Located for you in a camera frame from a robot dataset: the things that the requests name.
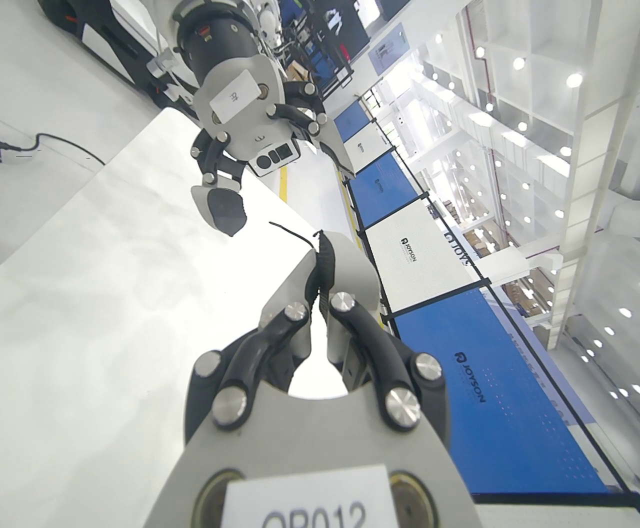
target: yellow floor line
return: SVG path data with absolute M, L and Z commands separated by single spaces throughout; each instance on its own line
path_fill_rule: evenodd
M 287 203 L 287 167 L 280 167 L 280 199 Z
M 360 237 L 358 236 L 358 230 L 356 229 L 355 220 L 353 219 L 353 211 L 351 210 L 351 206 L 349 205 L 349 197 L 347 196 L 347 189 L 345 188 L 344 185 L 342 185 L 342 175 L 340 174 L 340 171 L 337 168 L 335 169 L 335 174 L 336 176 L 338 176 L 338 183 L 340 185 L 340 188 L 342 189 L 342 197 L 344 199 L 344 205 L 347 208 L 347 213 L 349 213 L 349 220 L 351 222 L 351 230 L 353 231 L 353 237 L 355 238 L 356 244 L 360 248 L 360 251 L 364 251 L 364 249 L 362 248 L 362 243 L 360 242 Z

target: blue panel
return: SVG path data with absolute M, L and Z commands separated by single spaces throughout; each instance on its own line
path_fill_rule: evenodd
M 391 152 L 358 172 L 350 185 L 365 227 L 416 197 Z
M 478 290 L 396 323 L 442 363 L 451 456 L 472 493 L 607 491 Z
M 343 142 L 360 132 L 368 124 L 369 118 L 358 101 L 350 105 L 335 119 L 335 125 L 338 127 Z

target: ceiling light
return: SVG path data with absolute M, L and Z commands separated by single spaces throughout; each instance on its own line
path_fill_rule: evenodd
M 577 88 L 582 84 L 582 74 L 571 74 L 566 78 L 566 85 L 569 88 Z

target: black cable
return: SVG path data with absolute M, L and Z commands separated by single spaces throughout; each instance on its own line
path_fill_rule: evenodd
M 69 145 L 72 145 L 75 148 L 79 148 L 85 154 L 88 154 L 89 156 L 94 158 L 96 161 L 98 161 L 100 164 L 105 165 L 105 162 L 102 161 L 90 150 L 87 150 L 86 148 L 81 147 L 80 145 L 78 145 L 77 143 L 74 143 L 73 141 L 69 141 L 69 140 L 66 140 L 65 138 L 60 138 L 58 136 L 54 136 L 53 134 L 47 134 L 46 132 L 39 132 L 38 134 L 36 134 L 36 143 L 32 147 L 29 147 L 29 148 L 16 147 L 15 145 L 9 145 L 9 143 L 4 143 L 0 141 L 0 148 L 3 148 L 5 150 L 14 150 L 16 152 L 32 152 L 40 146 L 40 138 L 51 138 L 54 140 L 62 141 L 63 143 L 68 143 Z
M 284 229 L 287 233 L 289 233 L 290 235 L 293 235 L 294 237 L 298 237 L 300 240 L 304 240 L 307 244 L 309 244 L 311 246 L 311 249 L 313 249 L 314 251 L 316 250 L 315 246 L 310 241 L 308 241 L 306 238 L 304 238 L 302 235 L 299 235 L 298 233 L 293 232 L 291 229 L 287 229 L 286 227 L 284 227 L 283 225 L 280 225 L 279 223 L 275 223 L 275 222 L 271 222 L 271 221 L 269 223 L 271 225 L 275 225 L 275 226 L 279 227 L 280 229 Z

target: joyson logo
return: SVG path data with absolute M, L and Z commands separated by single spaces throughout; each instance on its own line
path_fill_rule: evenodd
M 417 259 L 415 258 L 415 253 L 411 249 L 411 245 L 409 244 L 409 240 L 406 239 L 406 238 L 403 238 L 402 240 L 400 240 L 400 243 L 402 245 L 402 249 L 404 251 L 404 257 L 406 258 L 406 261 L 407 262 L 415 262 Z

